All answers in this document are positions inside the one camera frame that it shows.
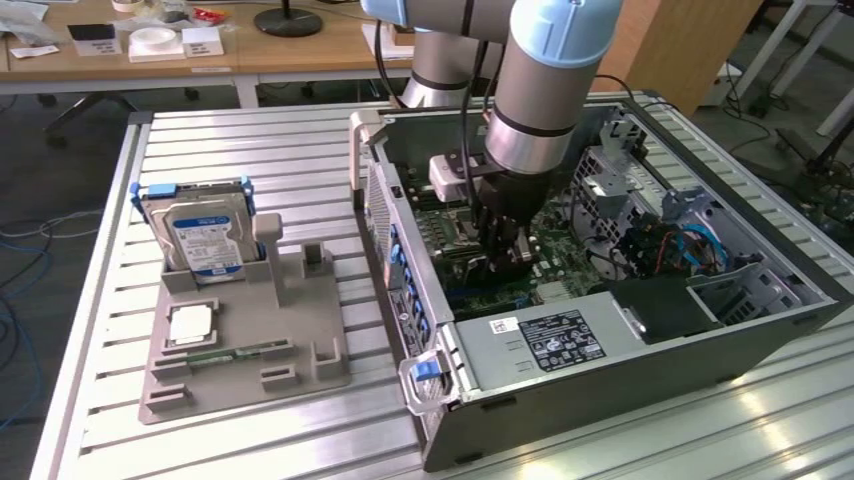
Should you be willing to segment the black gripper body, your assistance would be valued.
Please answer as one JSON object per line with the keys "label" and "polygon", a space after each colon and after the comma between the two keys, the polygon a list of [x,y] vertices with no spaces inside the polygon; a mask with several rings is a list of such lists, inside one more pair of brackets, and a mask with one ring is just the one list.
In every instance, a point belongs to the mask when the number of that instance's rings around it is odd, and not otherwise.
{"label": "black gripper body", "polygon": [[545,203],[551,181],[551,173],[485,174],[477,187],[480,212],[489,219],[508,220],[516,227],[527,227]]}

